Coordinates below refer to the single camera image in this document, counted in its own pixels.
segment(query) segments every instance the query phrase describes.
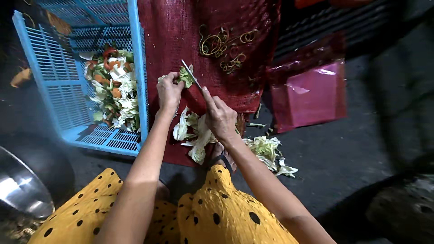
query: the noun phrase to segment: knife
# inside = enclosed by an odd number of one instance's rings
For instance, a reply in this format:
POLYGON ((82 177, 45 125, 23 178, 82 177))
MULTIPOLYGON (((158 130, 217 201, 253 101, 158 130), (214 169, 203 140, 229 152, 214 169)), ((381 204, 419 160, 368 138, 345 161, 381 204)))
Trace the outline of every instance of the knife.
POLYGON ((199 85, 199 82, 197 82, 197 79, 194 77, 193 73, 188 68, 187 64, 184 62, 183 59, 181 59, 181 61, 182 61, 182 64, 184 65, 185 69, 187 70, 187 73, 193 78, 194 83, 196 83, 196 85, 199 87, 199 89, 202 90, 202 87, 199 85))

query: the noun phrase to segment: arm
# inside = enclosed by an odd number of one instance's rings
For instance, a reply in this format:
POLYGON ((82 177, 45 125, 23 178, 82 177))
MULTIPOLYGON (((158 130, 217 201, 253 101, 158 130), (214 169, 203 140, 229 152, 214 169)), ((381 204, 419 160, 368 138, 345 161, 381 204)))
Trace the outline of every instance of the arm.
POLYGON ((114 206, 102 225, 101 232, 95 238, 96 244, 141 244, 145 239, 154 210, 169 126, 184 87, 184 82, 172 84, 173 79, 178 76, 178 73, 169 73, 163 82, 157 85, 160 110, 114 206))
POLYGON ((207 125, 234 159, 252 192, 301 244, 335 244, 318 221, 276 176, 250 151, 235 132, 237 113, 219 97, 202 89, 207 125))

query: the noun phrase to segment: yellow polka dot dress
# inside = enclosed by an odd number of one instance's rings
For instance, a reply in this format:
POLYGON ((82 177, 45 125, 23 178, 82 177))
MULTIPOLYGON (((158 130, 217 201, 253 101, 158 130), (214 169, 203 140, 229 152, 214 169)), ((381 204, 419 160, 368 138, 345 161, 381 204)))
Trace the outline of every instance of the yellow polka dot dress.
MULTIPOLYGON (((115 201, 122 181, 106 169, 60 207, 35 232, 29 244, 92 243, 115 201)), ((259 201, 238 191, 229 171, 213 166, 194 195, 178 206, 157 201, 146 244, 296 244, 295 238, 259 201)))

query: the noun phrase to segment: plastic bag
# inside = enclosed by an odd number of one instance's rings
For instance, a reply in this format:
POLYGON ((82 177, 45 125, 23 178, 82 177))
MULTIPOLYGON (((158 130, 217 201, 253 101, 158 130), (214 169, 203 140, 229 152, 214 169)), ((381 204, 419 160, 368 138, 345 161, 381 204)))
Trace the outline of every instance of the plastic bag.
POLYGON ((267 70, 277 133, 346 117, 344 50, 336 33, 267 70))

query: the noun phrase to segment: blue plastic crate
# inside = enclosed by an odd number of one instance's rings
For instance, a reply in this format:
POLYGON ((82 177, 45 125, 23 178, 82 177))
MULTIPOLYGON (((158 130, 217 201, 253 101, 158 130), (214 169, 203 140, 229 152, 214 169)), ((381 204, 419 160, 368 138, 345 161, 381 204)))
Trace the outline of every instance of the blue plastic crate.
POLYGON ((45 0, 39 5, 71 25, 69 36, 62 37, 70 48, 64 49, 53 38, 53 31, 39 25, 30 28, 20 12, 13 22, 32 69, 39 92, 56 132, 68 144, 136 156, 148 135, 148 89, 146 79, 145 36, 138 20, 136 0, 45 0), (96 103, 93 87, 84 78, 84 61, 79 52, 104 51, 106 43, 134 53, 138 87, 141 132, 110 129, 92 119, 96 103))

